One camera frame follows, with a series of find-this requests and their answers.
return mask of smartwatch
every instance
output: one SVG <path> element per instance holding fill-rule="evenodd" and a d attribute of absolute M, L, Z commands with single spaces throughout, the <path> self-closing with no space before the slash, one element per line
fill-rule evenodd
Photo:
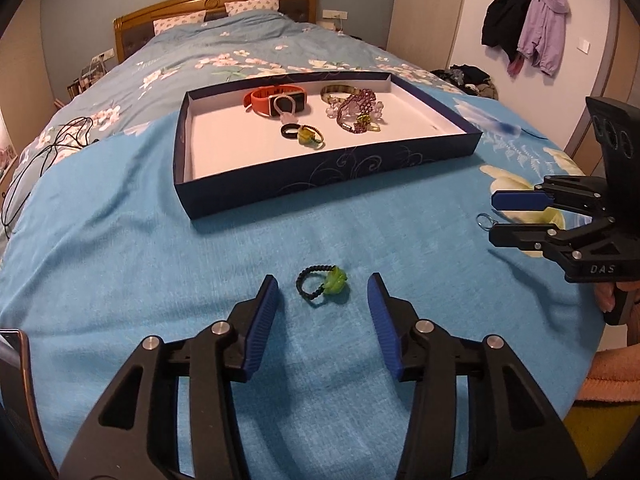
<path fill-rule="evenodd" d="M 267 117 L 278 117 L 278 109 L 296 114 L 306 107 L 306 91 L 295 85 L 261 86 L 245 95 L 242 104 L 245 108 L 251 106 L 254 112 Z"/>

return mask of watch face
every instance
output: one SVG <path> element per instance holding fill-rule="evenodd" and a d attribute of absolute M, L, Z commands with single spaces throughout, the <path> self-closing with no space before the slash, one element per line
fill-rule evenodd
<path fill-rule="evenodd" d="M 287 92 L 286 94 L 273 95 L 269 97 L 269 115 L 271 117 L 278 117 L 280 115 L 276 110 L 274 103 L 277 103 L 278 108 L 283 112 L 291 113 L 292 103 L 289 97 L 291 97 L 296 102 L 296 110 L 294 113 L 299 114 L 302 110 L 305 109 L 306 95 L 304 92 Z"/>

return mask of jacket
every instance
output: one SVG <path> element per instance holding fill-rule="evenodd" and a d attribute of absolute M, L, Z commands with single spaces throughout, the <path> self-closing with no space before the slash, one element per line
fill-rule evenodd
<path fill-rule="evenodd" d="M 494 0 L 486 11 L 482 44 L 500 46 L 513 62 L 531 0 Z"/>
<path fill-rule="evenodd" d="M 560 67 L 568 13 L 567 0 L 532 0 L 518 42 L 518 51 L 549 76 Z"/>

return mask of purple jacket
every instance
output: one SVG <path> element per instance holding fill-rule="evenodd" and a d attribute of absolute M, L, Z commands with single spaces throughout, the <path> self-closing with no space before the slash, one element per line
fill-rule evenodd
<path fill-rule="evenodd" d="M 531 0 L 520 35 L 518 51 L 549 76 L 560 66 L 568 12 L 567 0 Z"/>

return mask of black jacket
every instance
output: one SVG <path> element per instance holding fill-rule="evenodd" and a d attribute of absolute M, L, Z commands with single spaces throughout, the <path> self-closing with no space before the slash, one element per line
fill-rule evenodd
<path fill-rule="evenodd" d="M 494 0 L 482 27 L 482 44 L 500 46 L 513 62 L 531 0 Z"/>

